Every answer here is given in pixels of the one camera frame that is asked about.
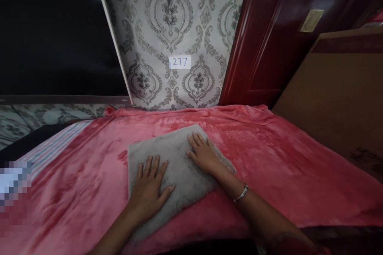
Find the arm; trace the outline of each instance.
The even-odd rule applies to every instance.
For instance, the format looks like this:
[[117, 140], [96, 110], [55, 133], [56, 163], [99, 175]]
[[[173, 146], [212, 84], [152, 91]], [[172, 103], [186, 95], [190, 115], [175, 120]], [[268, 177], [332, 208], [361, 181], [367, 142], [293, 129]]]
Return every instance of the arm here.
[[153, 166], [152, 159], [152, 156], [148, 158], [144, 170], [143, 164], [139, 165], [136, 185], [128, 205], [88, 255], [118, 254], [134, 231], [152, 218], [168, 200], [174, 185], [168, 186], [159, 196], [168, 162], [164, 162], [158, 170], [160, 157], [156, 156]]
[[[206, 143], [199, 133], [193, 133], [188, 140], [194, 152], [187, 152], [187, 155], [193, 162], [203, 171], [215, 177], [230, 198], [238, 198], [242, 194], [245, 184], [221, 163], [211, 141], [208, 139]], [[313, 243], [299, 228], [250, 188], [245, 196], [237, 202], [237, 207], [265, 244], [270, 243], [280, 233], [290, 232], [313, 246]]]

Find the red fleece blanket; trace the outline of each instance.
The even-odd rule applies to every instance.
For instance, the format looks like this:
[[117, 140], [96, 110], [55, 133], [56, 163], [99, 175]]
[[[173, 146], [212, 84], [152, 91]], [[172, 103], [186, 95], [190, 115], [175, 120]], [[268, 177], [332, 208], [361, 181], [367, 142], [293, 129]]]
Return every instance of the red fleece blanket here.
[[[193, 124], [206, 131], [240, 179], [299, 227], [383, 226], [383, 185], [266, 106], [105, 113], [33, 180], [31, 224], [1, 241], [4, 254], [89, 251], [127, 203], [128, 145]], [[248, 236], [233, 201], [217, 189], [124, 253]]]

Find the paper label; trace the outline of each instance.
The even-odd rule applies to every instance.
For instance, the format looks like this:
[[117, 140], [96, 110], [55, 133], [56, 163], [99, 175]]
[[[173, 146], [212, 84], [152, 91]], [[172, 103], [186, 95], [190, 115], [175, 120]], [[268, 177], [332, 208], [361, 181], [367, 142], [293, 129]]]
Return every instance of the paper label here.
[[169, 56], [169, 67], [171, 69], [190, 69], [192, 67], [191, 55]]

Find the striped sheet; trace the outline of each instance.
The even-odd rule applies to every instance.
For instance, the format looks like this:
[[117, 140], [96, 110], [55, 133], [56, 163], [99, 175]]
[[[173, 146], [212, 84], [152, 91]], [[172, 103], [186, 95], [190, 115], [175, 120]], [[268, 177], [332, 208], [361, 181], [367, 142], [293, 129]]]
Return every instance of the striped sheet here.
[[32, 180], [54, 160], [70, 142], [82, 132], [92, 120], [82, 121], [66, 127], [53, 137], [47, 139], [17, 161], [32, 162]]

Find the wooden door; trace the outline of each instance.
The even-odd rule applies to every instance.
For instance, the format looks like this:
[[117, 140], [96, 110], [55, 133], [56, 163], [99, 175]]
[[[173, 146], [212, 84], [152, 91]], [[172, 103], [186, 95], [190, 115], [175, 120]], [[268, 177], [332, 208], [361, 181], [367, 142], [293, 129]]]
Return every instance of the wooden door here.
[[[220, 105], [271, 108], [320, 33], [350, 29], [369, 0], [244, 0]], [[310, 9], [324, 13], [299, 32]]]

